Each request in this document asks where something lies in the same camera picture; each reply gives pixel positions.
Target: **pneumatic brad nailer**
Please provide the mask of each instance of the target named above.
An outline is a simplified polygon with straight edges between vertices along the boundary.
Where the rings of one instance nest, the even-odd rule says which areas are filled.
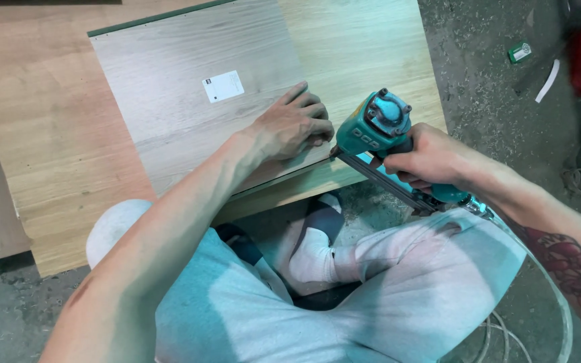
[[[337,144],[331,158],[346,164],[382,186],[400,200],[414,208],[415,214],[429,216],[444,211],[447,203],[456,203],[472,213],[491,218],[485,204],[471,194],[445,184],[434,184],[427,194],[403,183],[396,175],[385,173],[384,167],[372,168],[373,157],[381,161],[390,154],[409,153],[413,149],[411,137],[410,105],[386,88],[374,92],[344,121],[336,134]]]

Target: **dark floor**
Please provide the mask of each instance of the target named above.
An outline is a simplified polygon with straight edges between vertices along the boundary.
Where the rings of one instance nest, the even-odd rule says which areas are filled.
[[[559,177],[572,164],[581,135],[581,100],[574,98],[569,87],[566,59],[561,59],[560,76],[553,88],[538,104],[534,98],[550,62],[540,70],[544,76],[532,82],[531,91],[518,97],[511,86],[535,59],[512,65],[506,55],[507,49],[522,39],[530,42],[535,57],[544,54],[569,23],[564,4],[564,0],[420,0],[450,134],[512,166],[581,211],[581,197],[570,195]],[[581,22],[576,4],[571,17],[571,21]],[[350,238],[407,219],[404,206],[367,182],[342,193],[347,217],[342,234]],[[286,212],[298,208],[289,206]],[[80,268],[41,279],[30,254],[0,261],[0,363],[37,361],[63,302],[88,272],[88,268]],[[294,288],[308,293],[319,286]],[[526,345],[534,362],[555,361],[561,344],[561,319],[557,302],[534,265],[524,263],[496,310]],[[570,361],[581,362],[581,322],[574,319],[574,323]],[[482,334],[482,328],[477,329],[443,361],[472,362],[483,342]],[[484,362],[502,361],[500,334],[493,336]],[[518,348],[512,348],[510,356],[510,362],[526,361]]]

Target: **left hand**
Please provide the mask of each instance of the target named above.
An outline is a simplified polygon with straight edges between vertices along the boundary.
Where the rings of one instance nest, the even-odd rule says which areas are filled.
[[[335,134],[326,106],[300,82],[241,132],[261,145],[266,159],[289,159],[307,146],[320,146]]]

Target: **gray sweatpants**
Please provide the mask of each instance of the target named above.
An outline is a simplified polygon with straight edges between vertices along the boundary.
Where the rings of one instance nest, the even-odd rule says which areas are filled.
[[[86,246],[92,267],[150,206],[129,200],[102,215]],[[308,311],[209,229],[157,309],[157,361],[434,362],[495,308],[526,255],[461,209],[367,236],[350,252],[365,283],[333,310]]]

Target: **forearm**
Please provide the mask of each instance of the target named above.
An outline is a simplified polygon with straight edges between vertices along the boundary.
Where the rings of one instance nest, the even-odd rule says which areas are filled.
[[[581,317],[581,214],[504,165],[475,173],[469,189],[495,208]]]
[[[218,210],[262,161],[255,142],[235,134],[155,202],[67,302],[43,359],[153,361],[159,302]]]

